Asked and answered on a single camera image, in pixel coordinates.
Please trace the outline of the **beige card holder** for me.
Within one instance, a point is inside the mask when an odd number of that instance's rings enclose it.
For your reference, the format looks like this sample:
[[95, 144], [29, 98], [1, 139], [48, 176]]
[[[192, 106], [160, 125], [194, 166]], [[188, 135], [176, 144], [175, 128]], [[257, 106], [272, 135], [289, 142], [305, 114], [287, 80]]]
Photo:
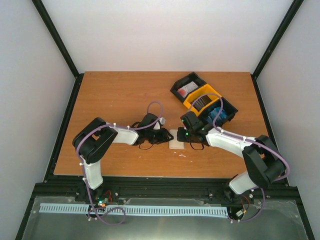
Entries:
[[173, 139], [169, 141], [169, 149], [184, 150], [185, 144], [181, 141], [178, 141], [178, 130], [177, 129], [170, 129], [169, 133], [173, 136]]

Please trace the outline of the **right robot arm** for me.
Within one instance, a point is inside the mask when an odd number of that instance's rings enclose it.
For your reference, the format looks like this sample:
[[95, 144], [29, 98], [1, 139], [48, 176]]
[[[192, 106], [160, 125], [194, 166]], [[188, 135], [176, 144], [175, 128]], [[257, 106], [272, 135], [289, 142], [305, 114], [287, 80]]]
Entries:
[[230, 152], [244, 160], [246, 171], [234, 176], [224, 187], [225, 199], [234, 203], [239, 196], [256, 188], [268, 188], [281, 175], [289, 172], [289, 165], [266, 136], [246, 137], [226, 131], [214, 123], [204, 124], [194, 112], [180, 117], [183, 127], [178, 128], [179, 142], [201, 144]]

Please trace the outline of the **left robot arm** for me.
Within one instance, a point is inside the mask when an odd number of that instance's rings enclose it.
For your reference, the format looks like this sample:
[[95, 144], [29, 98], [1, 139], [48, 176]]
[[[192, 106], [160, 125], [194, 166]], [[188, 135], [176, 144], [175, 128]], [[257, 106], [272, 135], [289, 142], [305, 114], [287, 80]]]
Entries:
[[84, 170], [83, 181], [87, 184], [86, 195], [92, 201], [103, 198], [104, 188], [101, 174], [101, 159], [112, 144], [140, 146], [145, 141], [152, 146], [167, 143], [174, 136], [164, 128], [165, 118], [147, 113], [141, 121], [129, 126], [107, 123], [94, 118], [72, 141], [80, 165]]

